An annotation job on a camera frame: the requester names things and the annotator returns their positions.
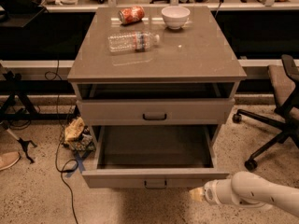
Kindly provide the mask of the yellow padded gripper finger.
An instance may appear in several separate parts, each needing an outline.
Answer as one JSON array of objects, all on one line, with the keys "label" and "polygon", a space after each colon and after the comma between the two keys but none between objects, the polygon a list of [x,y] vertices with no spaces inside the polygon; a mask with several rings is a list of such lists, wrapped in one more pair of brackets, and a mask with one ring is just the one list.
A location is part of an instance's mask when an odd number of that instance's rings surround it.
[{"label": "yellow padded gripper finger", "polygon": [[205,193],[203,188],[195,188],[189,191],[190,196],[197,202],[203,202],[205,200]]}]

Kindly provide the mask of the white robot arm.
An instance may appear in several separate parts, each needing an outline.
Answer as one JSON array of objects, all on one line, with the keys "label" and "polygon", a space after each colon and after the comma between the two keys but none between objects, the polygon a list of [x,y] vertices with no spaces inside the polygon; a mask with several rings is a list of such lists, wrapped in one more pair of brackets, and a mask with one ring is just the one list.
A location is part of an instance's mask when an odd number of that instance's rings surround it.
[{"label": "white robot arm", "polygon": [[299,189],[272,183],[250,172],[238,172],[229,179],[208,181],[189,193],[197,202],[263,210],[275,206],[299,217]]}]

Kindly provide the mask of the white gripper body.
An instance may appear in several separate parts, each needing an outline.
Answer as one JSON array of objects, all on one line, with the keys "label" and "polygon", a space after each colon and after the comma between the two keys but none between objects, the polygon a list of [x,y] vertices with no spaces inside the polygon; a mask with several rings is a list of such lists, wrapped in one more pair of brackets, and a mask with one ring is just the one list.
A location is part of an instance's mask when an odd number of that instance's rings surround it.
[{"label": "white gripper body", "polygon": [[221,205],[221,180],[208,181],[204,185],[204,197],[211,205]]}]

